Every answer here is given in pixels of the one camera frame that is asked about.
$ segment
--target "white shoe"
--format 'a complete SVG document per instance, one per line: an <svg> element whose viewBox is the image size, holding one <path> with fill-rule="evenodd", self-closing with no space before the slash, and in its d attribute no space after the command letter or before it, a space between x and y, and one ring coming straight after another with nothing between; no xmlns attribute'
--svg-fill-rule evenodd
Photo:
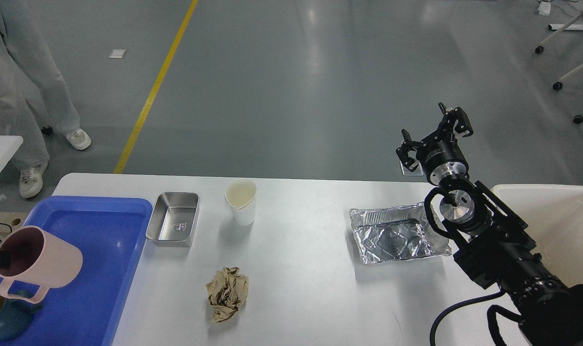
<svg viewBox="0 0 583 346"><path fill-rule="evenodd" d="M48 167L48 162L39 166L21 170L21 180L19 181L19 190L23 198L31 198L39 194L44 185L42 174Z"/></svg>
<svg viewBox="0 0 583 346"><path fill-rule="evenodd" d="M78 150L84 150L91 145L91 138L82 129L78 129L78 131L67 135L66 138L72 147Z"/></svg>

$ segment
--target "concrete floor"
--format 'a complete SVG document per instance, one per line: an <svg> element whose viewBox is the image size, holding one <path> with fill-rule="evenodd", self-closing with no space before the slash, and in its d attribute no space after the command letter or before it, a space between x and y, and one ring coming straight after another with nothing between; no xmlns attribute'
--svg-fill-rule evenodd
<svg viewBox="0 0 583 346"><path fill-rule="evenodd" d="M77 152L48 136L43 191L21 199L9 165L1 211L29 211L67 173L113 171L190 1L30 4L93 145ZM547 24L570 17L536 9L535 0L203 0L124 173L424 181L401 174L394 150L402 128L417 139L436 128L442 101L474 126L460 142L472 179L583 185L583 124L571 121L583 112L583 73L551 90L583 62L583 32L537 55ZM107 59L112 49L125 58Z"/></svg>

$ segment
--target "aluminum foil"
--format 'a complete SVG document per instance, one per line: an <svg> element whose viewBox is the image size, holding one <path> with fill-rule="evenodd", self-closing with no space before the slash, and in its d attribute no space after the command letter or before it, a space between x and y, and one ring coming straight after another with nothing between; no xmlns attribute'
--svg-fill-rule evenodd
<svg viewBox="0 0 583 346"><path fill-rule="evenodd" d="M449 256L449 239L428 225L424 203L383 210L349 210L360 259L365 264Z"/></svg>

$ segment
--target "mug handle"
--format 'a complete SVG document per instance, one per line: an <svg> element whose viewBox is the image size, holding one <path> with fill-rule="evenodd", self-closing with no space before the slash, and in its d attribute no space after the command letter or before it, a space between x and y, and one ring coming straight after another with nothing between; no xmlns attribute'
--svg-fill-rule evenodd
<svg viewBox="0 0 583 346"><path fill-rule="evenodd" d="M20 299L20 300L24 300L26 302L30 302L31 304L37 304L37 303L41 302L42 300L44 300L44 297L46 297L46 293L48 293L48 290L50 289L50 287L44 287L43 285L41 285L39 287L39 289L37 289L37 292L33 295L33 297L27 298L27 297L19 296L18 294L8 293L8 291L13 283L14 283L14 280L9 279L9 278L3 278L3 280L1 281L1 284L0 284L0 296L1 297L5 297L8 299Z"/></svg>

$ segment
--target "caster wheel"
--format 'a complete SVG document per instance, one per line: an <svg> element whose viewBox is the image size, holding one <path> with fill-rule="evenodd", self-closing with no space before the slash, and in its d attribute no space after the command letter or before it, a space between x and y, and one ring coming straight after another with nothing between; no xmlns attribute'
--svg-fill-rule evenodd
<svg viewBox="0 0 583 346"><path fill-rule="evenodd" d="M52 127L44 126L40 129L40 131L42 131L43 134L50 136L52 134Z"/></svg>
<svg viewBox="0 0 583 346"><path fill-rule="evenodd" d="M576 115L573 117L573 122L575 124L582 124L582 121L583 121L583 116L581 116L581 115Z"/></svg>

